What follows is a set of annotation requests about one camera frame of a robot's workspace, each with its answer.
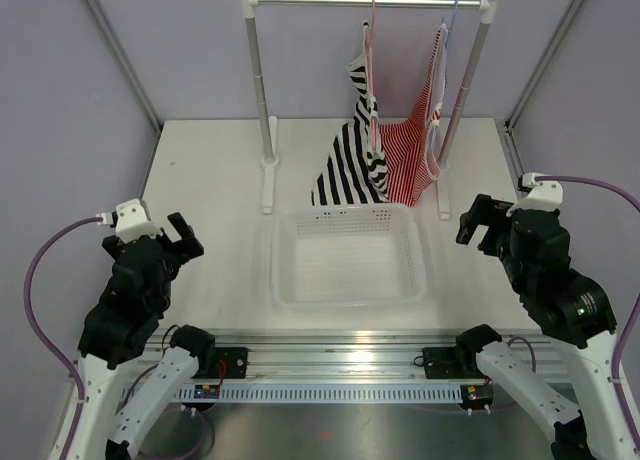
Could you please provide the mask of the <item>red white striped tank top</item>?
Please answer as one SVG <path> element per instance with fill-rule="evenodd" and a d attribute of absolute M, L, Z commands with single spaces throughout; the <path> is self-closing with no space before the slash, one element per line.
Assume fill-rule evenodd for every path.
<path fill-rule="evenodd" d="M 429 67 L 426 81 L 410 116 L 401 123 L 380 127 L 382 145 L 388 166 L 388 200 L 412 207 L 416 205 L 424 190 L 436 180 L 429 178 L 424 162 L 425 133 L 424 115 L 429 99 Z"/>

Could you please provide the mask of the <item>white plastic basket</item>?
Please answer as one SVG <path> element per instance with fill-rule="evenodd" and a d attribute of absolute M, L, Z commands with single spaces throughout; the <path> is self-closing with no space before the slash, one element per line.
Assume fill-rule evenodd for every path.
<path fill-rule="evenodd" d="M 284 307 L 413 304 L 426 293 L 417 224 L 401 204 L 282 212 L 271 244 L 271 292 Z"/>

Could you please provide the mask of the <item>right aluminium frame post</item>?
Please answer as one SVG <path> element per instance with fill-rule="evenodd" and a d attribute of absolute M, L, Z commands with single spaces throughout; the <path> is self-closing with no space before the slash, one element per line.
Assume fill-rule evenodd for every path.
<path fill-rule="evenodd" d="M 531 96 L 535 93 L 546 70 L 552 63 L 562 42 L 570 32 L 575 20 L 580 14 L 587 0 L 570 0 L 558 24 L 556 25 L 549 41 L 547 42 L 541 56 L 539 57 L 524 89 L 519 95 L 511 113 L 505 120 L 505 129 L 508 133 L 513 133 L 521 118 L 524 109 L 529 103 Z"/>

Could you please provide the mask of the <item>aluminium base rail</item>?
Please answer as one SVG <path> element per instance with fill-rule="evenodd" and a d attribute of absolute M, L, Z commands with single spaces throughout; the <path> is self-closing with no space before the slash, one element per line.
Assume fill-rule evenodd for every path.
<path fill-rule="evenodd" d="M 449 347 L 459 329 L 212 329 L 218 347 L 248 349 L 250 383 L 418 383 L 413 359 Z"/>

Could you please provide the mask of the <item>aluminium frame post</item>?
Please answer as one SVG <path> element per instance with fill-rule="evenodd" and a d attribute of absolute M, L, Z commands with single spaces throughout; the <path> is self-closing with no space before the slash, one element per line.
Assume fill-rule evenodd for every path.
<path fill-rule="evenodd" d="M 524 89 L 519 95 L 511 113 L 505 120 L 505 129 L 508 133 L 513 133 L 521 118 L 524 109 L 529 103 L 531 96 L 535 93 L 546 70 L 552 63 L 562 42 L 570 32 L 575 20 L 580 14 L 587 0 L 570 0 L 558 24 L 556 25 L 549 41 L 547 42 L 541 56 L 539 57 Z"/>
<path fill-rule="evenodd" d="M 115 29 L 112 26 L 100 0 L 81 0 L 88 10 L 97 33 L 105 44 L 131 95 L 143 112 L 149 126 L 160 137 L 163 121 L 160 119 L 156 108 L 150 100 L 142 82 L 140 81 L 128 55 L 122 46 Z"/>

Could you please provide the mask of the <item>black white striped tank top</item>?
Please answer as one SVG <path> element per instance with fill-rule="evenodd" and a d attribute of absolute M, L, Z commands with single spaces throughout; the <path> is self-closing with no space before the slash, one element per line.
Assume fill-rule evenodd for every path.
<path fill-rule="evenodd" d="M 387 203 L 388 166 L 382 145 L 375 152 L 371 146 L 368 108 L 367 69 L 364 38 L 368 21 L 362 25 L 360 54 L 347 67 L 357 100 L 351 119 L 343 123 L 334 136 L 322 172 L 311 191 L 314 206 L 345 206 Z"/>

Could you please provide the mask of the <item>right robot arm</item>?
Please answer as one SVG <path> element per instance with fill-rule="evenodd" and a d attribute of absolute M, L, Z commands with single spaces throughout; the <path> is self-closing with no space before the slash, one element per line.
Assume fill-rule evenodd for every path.
<path fill-rule="evenodd" d="M 555 458 L 636 459 L 639 412 L 621 378 L 617 322 L 602 287 L 572 268 L 570 234 L 559 215 L 479 194 L 460 217 L 456 241 L 466 245 L 478 226 L 486 227 L 479 250 L 500 261 L 528 316 L 550 339 L 575 401 L 516 359 L 486 324 L 457 337 L 454 364 L 463 375 L 498 382 L 545 433 Z"/>

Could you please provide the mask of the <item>pink wire hanger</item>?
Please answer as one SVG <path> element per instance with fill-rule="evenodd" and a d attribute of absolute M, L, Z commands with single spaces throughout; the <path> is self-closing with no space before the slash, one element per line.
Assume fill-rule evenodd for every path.
<path fill-rule="evenodd" d="M 371 19 L 368 21 L 368 27 L 364 38 L 364 51 L 366 56 L 367 69 L 367 90 L 368 90 L 368 108 L 371 114 L 370 133 L 371 146 L 375 152 L 379 151 L 379 129 L 378 129 L 378 108 L 377 99 L 375 97 L 374 88 L 374 26 L 376 19 L 376 1 L 371 0 Z"/>

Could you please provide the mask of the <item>left aluminium frame post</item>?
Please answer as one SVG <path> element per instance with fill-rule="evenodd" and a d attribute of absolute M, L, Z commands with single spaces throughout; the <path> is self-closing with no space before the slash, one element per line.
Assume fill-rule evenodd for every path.
<path fill-rule="evenodd" d="M 160 137 L 163 121 L 160 119 L 156 108 L 150 100 L 142 82 L 140 81 L 128 55 L 122 46 L 115 29 L 112 26 L 100 0 L 81 0 L 88 10 L 97 33 L 105 44 L 131 95 L 143 112 L 149 126 Z"/>

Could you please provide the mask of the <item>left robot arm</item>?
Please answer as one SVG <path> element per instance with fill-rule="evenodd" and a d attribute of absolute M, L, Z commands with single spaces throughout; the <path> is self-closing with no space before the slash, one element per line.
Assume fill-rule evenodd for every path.
<path fill-rule="evenodd" d="M 168 220 L 180 238 L 163 230 L 130 241 L 117 235 L 103 240 L 114 260 L 97 305 L 87 314 L 79 341 L 81 378 L 88 395 L 75 424 L 71 454 L 75 459 L 133 459 L 155 421 L 190 378 L 215 368 L 215 338 L 184 325 L 151 377 L 129 402 L 119 396 L 136 360 L 171 303 L 171 283 L 180 268 L 203 255 L 204 248 L 179 213 Z"/>

